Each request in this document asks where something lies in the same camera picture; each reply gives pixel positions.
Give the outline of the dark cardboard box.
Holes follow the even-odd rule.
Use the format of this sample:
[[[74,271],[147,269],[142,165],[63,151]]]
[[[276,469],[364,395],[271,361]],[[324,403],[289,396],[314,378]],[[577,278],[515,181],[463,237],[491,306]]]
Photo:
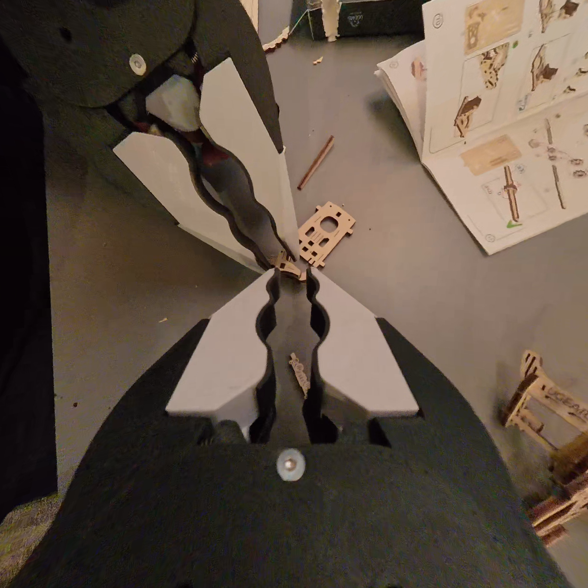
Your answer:
[[[394,36],[423,33],[426,1],[340,1],[338,37]],[[307,27],[313,40],[327,40],[321,1],[293,1],[290,32]]]

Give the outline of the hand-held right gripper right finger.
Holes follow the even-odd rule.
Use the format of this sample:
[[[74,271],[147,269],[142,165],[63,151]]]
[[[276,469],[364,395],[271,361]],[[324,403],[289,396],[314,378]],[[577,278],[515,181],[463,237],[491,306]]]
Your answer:
[[[321,272],[307,273],[312,350],[302,414],[311,443],[335,443],[358,426],[370,438],[375,419],[415,417],[419,405],[376,315]]]

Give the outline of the flat wooden plate with hole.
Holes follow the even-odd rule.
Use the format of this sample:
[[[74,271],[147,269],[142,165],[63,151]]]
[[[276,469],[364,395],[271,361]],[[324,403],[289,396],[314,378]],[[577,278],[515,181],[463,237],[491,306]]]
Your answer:
[[[299,254],[314,268],[325,266],[326,257],[353,233],[356,220],[341,206],[326,202],[298,229]]]

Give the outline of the small curved wooden part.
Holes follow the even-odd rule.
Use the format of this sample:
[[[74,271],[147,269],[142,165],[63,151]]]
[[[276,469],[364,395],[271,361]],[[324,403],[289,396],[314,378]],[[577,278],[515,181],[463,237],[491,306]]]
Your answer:
[[[306,282],[306,271],[300,269],[285,250],[281,250],[275,256],[271,256],[269,261],[273,267],[279,269],[292,279],[298,282]]]

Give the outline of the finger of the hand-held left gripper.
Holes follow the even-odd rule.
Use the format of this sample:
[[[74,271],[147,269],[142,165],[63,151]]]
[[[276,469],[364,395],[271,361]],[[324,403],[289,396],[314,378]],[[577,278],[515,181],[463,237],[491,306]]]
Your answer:
[[[244,168],[276,238],[297,258],[298,223],[285,148],[277,150],[231,57],[204,74],[200,119],[211,143]]]
[[[268,213],[246,172],[200,128],[192,81],[171,76],[146,96],[146,132],[132,132],[116,156],[171,214],[179,228],[257,272],[278,255]]]

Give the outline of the pale torn paper piece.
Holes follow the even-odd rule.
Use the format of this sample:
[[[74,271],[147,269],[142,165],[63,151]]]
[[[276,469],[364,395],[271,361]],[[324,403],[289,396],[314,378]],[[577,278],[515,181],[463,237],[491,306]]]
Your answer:
[[[321,1],[322,24],[328,42],[334,42],[339,35],[340,1]]]

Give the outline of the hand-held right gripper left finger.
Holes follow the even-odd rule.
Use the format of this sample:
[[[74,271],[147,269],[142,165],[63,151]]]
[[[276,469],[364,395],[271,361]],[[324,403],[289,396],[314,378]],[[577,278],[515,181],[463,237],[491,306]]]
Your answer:
[[[270,269],[206,322],[170,400],[170,416],[235,422],[266,443],[276,419],[276,376],[268,336],[276,327],[279,270]]]

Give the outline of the toothed wooden strip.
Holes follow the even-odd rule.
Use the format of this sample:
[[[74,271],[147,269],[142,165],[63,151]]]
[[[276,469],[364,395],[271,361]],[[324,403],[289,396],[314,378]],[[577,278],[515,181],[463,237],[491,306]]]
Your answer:
[[[271,42],[264,43],[262,48],[264,53],[271,53],[279,48],[282,44],[284,44],[290,36],[290,28],[289,26],[285,27],[281,33]]]

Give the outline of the wooden model assembly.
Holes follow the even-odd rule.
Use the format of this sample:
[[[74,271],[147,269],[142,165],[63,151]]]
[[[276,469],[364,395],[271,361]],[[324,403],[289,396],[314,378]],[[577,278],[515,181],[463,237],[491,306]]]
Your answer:
[[[587,402],[558,386],[543,368],[542,357],[523,352],[520,382],[500,413],[505,428],[516,427],[541,445],[550,458],[555,493],[528,511],[538,538],[546,547],[568,535],[566,524],[587,511]],[[568,443],[556,446],[545,437],[545,423],[530,409],[535,402],[577,431]]]

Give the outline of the small slim wooden part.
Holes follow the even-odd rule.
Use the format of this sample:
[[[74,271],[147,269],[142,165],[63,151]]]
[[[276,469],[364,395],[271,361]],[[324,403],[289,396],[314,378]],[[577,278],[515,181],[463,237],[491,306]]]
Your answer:
[[[294,352],[290,354],[290,359],[288,363],[295,375],[296,381],[298,382],[298,386],[300,387],[303,393],[303,399],[306,400],[311,388],[311,381],[305,373],[304,365],[301,363],[296,353]]]

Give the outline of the white instruction booklet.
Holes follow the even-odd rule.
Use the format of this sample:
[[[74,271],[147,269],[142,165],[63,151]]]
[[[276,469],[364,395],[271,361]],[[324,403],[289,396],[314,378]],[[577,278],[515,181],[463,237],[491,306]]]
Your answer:
[[[587,1],[429,1],[375,72],[468,231],[495,254],[587,213]]]

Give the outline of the thin brown wooden stick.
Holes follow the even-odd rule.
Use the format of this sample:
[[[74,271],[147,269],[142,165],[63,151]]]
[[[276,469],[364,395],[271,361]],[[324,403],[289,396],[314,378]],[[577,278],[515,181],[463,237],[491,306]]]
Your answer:
[[[319,166],[322,164],[323,160],[329,154],[330,150],[334,146],[334,136],[329,136],[326,143],[323,145],[317,156],[314,158],[313,162],[309,166],[308,170],[303,175],[302,179],[299,181],[297,189],[303,190],[304,187],[307,185],[308,181],[312,177],[312,175],[317,171]]]

